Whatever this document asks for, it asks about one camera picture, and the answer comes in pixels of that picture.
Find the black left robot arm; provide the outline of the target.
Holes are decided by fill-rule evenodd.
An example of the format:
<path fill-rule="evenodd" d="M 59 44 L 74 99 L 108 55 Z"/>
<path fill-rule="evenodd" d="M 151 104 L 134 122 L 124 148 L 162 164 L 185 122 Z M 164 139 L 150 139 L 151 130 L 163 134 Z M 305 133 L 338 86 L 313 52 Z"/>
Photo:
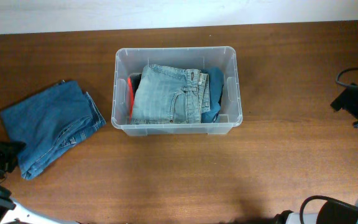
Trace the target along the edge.
<path fill-rule="evenodd" d="M 17 155 L 24 148 L 23 142 L 0 142 L 0 179 L 5 180 L 7 174 L 17 166 Z M 11 197 L 11 191 L 0 184 L 0 223 L 66 223 L 77 224 L 76 221 L 65 221 L 51 218 L 25 208 Z"/>

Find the black garment red trim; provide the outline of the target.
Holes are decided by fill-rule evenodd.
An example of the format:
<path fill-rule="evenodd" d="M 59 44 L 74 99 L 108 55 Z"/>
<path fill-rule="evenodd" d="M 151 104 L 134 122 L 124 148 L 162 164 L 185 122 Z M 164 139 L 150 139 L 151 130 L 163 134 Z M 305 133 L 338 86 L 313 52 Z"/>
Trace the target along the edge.
<path fill-rule="evenodd" d="M 132 117 L 132 110 L 134 106 L 135 94 L 140 85 L 142 74 L 141 73 L 132 73 L 127 78 L 129 86 L 129 96 L 130 96 L 130 109 L 129 116 Z"/>

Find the dark blue jeans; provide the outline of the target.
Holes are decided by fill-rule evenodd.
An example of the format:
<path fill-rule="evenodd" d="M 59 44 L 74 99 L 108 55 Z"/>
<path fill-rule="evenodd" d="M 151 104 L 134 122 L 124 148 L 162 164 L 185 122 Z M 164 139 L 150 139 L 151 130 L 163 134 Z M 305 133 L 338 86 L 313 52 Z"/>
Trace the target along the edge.
<path fill-rule="evenodd" d="M 21 176 L 32 180 L 106 121 L 78 82 L 60 82 L 0 112 L 11 141 L 25 143 L 17 155 Z"/>

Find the light blue jeans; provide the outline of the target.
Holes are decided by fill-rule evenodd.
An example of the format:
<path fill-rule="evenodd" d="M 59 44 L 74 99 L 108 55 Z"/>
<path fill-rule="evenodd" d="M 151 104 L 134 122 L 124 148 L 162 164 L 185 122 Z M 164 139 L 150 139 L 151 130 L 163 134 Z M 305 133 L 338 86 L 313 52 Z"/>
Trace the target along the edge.
<path fill-rule="evenodd" d="M 152 64 L 143 68 L 131 124 L 198 124 L 209 111 L 207 73 Z"/>

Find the blue denim shorts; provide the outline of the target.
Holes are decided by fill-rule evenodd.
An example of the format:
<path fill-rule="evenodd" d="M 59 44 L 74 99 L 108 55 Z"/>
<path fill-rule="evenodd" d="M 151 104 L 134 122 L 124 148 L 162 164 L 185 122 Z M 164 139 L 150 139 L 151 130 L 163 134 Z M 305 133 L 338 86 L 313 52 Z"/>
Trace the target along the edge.
<path fill-rule="evenodd" d="M 218 67 L 202 70 L 209 75 L 209 105 L 210 110 L 201 114 L 202 123 L 215 123 L 221 109 L 221 98 L 224 86 L 224 74 Z"/>

